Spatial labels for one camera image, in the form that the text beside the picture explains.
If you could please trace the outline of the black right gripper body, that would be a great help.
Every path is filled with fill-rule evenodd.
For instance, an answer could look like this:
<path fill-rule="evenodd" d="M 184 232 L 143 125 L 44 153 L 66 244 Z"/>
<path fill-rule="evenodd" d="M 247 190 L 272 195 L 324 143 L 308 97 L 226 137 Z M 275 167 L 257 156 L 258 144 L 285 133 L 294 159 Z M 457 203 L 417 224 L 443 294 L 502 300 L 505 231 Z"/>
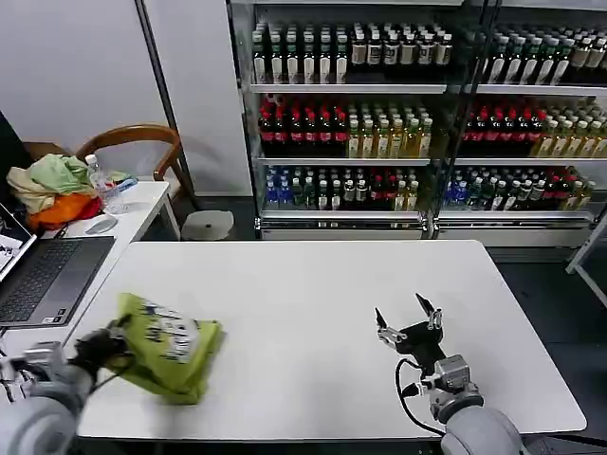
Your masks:
<path fill-rule="evenodd" d="M 400 341 L 395 344 L 396 351 L 401 355 L 411 355 L 423 375 L 433 375 L 435 363 L 446 358 L 440 347 L 443 335 L 442 327 L 429 329 L 428 322 L 418 322 L 399 330 Z"/>

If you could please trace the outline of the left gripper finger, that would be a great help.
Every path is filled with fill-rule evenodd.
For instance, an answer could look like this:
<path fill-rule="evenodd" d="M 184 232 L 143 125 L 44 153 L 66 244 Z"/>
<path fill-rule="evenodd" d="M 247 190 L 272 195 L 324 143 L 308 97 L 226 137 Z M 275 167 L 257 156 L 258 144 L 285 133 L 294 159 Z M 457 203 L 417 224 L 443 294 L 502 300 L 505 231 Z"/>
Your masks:
<path fill-rule="evenodd" d="M 107 331 L 110 337 L 125 337 L 126 330 L 132 319 L 131 314 L 126 314 L 120 318 L 113 319 L 107 325 Z"/>

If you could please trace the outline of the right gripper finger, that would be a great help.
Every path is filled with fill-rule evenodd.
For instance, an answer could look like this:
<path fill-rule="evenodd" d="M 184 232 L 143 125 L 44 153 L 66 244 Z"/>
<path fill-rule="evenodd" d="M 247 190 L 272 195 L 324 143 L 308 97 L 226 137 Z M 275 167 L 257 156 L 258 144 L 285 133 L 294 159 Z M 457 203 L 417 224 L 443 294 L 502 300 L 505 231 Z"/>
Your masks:
<path fill-rule="evenodd" d="M 375 313 L 378 339 L 389 347 L 399 347 L 403 345 L 407 339 L 406 335 L 389 326 L 377 308 L 375 308 Z"/>
<path fill-rule="evenodd" d="M 428 317 L 428 329 L 429 330 L 439 330 L 442 328 L 442 309 L 439 307 L 434 307 L 432 303 L 423 297 L 422 295 L 416 293 L 415 294 L 419 304 L 421 305 L 423 311 Z"/>

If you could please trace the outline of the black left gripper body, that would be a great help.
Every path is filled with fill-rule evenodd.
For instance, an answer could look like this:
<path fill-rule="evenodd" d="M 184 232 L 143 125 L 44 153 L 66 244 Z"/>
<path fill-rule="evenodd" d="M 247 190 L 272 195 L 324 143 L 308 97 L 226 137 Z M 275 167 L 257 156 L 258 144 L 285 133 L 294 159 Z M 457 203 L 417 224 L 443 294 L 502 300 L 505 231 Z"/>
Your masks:
<path fill-rule="evenodd" d="M 126 355 L 128 347 L 121 329 L 103 328 L 79 339 L 75 353 L 70 364 L 97 375 L 110 360 Z"/>

